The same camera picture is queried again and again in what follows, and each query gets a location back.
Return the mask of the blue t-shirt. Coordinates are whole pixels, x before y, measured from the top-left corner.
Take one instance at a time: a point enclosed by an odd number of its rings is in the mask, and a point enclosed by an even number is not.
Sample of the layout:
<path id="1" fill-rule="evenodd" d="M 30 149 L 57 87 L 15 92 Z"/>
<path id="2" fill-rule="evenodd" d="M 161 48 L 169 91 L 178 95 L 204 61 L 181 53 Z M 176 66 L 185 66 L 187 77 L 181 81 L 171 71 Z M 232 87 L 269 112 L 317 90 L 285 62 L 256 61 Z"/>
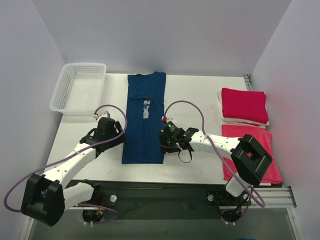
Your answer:
<path id="1" fill-rule="evenodd" d="M 122 164 L 162 164 L 159 133 L 163 127 L 166 73 L 128 75 L 126 142 Z"/>

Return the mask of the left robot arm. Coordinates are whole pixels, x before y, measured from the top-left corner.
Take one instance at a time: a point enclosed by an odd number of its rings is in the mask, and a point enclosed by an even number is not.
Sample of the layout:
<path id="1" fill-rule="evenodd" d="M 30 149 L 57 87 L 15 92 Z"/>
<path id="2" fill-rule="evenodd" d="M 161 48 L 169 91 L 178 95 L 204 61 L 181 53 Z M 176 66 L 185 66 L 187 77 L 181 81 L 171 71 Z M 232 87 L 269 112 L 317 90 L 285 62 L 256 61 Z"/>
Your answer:
<path id="1" fill-rule="evenodd" d="M 99 184 L 81 180 L 73 186 L 70 181 L 101 153 L 123 143 L 121 139 L 99 144 L 90 137 L 81 140 L 66 161 L 38 175 L 33 173 L 26 182 L 20 211 L 47 226 L 54 226 L 69 208 L 85 205 L 103 208 Z"/>

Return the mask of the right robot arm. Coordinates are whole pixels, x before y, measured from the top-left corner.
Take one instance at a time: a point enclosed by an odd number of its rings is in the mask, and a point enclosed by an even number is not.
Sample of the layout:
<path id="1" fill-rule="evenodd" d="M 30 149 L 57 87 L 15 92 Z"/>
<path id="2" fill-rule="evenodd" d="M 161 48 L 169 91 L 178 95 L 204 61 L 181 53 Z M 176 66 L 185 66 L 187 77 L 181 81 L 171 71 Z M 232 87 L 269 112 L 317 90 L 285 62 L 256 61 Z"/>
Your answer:
<path id="1" fill-rule="evenodd" d="M 259 186 L 273 162 L 267 150 L 250 134 L 239 138 L 224 137 L 190 127 L 186 131 L 182 128 L 161 130 L 159 141 L 165 154 L 181 151 L 205 152 L 221 155 L 223 160 L 232 160 L 235 176 L 228 180 L 221 192 L 222 200 L 227 204 L 237 201 L 248 187 Z"/>

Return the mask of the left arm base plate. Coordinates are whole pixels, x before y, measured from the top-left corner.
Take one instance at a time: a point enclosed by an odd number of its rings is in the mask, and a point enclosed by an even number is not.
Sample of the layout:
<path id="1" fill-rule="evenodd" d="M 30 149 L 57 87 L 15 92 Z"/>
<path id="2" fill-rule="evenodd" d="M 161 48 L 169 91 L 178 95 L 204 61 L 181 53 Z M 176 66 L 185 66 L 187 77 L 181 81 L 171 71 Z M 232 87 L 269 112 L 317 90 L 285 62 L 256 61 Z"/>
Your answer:
<path id="1" fill-rule="evenodd" d="M 111 208 L 116 206 L 117 198 L 118 192 L 116 190 L 103 189 L 94 192 L 89 200 L 82 200 L 79 203 Z"/>

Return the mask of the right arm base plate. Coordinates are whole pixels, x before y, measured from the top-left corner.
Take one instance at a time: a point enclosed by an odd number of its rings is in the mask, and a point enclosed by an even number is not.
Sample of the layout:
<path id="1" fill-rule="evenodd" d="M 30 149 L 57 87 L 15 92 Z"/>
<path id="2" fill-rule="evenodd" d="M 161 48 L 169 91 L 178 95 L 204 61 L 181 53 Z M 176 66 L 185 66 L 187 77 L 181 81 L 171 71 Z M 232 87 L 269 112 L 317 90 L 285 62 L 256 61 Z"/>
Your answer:
<path id="1" fill-rule="evenodd" d="M 206 192 L 206 201 L 209 206 L 219 207 L 238 207 L 244 206 L 249 200 L 249 196 L 243 193 L 234 197 L 225 190 L 208 190 Z"/>

